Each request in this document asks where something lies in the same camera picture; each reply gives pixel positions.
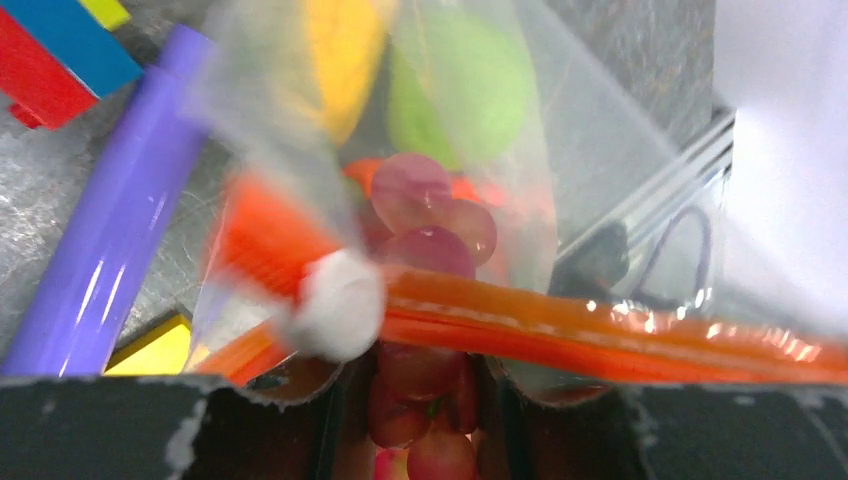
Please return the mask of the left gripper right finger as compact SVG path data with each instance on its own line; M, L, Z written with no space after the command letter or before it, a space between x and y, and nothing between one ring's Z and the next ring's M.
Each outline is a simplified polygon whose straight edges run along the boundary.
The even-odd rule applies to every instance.
M816 385L613 386L497 360L516 479L843 479L847 391Z

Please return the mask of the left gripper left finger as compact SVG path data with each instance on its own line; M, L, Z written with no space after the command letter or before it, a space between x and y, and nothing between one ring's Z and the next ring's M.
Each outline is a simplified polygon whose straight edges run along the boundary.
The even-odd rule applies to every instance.
M215 376L5 377L5 479L307 479L338 364Z

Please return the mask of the light red grape bunch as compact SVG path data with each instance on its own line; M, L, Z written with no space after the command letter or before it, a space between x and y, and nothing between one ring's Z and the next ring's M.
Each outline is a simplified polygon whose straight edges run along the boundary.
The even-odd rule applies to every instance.
M373 187L361 221L368 247L390 268L387 326L376 347L367 428L379 479L478 477L478 382L461 308L440 286L466 288L496 245L487 209L450 195L447 172L418 154L383 159L415 186Z

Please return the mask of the clear orange zip bag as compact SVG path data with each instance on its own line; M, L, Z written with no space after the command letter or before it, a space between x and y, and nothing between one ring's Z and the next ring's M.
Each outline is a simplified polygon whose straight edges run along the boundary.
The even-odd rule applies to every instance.
M847 382L724 212L733 117L678 149L540 1L223 1L190 110L238 154L187 368L245 384L373 344L432 397L448 353L531 395Z

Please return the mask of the green toy apple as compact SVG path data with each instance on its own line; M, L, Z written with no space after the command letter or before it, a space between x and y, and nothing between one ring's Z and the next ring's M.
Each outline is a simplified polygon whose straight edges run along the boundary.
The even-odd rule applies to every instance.
M394 32L389 67L391 144L449 171L504 154L535 95L517 28L458 5L419 3Z

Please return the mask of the yellow toy corn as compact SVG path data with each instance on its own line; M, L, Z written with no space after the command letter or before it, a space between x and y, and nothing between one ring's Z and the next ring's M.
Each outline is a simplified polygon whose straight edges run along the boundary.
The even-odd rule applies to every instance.
M353 133L382 58L377 1L296 1L305 46L305 109L337 146Z

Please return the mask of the orange toy carrot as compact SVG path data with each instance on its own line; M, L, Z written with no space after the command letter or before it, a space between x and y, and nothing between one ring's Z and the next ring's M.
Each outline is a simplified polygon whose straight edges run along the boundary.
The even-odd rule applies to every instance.
M366 198L373 196L373 187L387 187L400 190L402 187L415 186L413 178L406 174L392 174L383 167L384 160L377 157L366 157L355 160L342 168L343 174L353 180L362 189ZM448 174L450 195L454 199L468 200L482 205L483 199L478 195L472 183L459 174Z

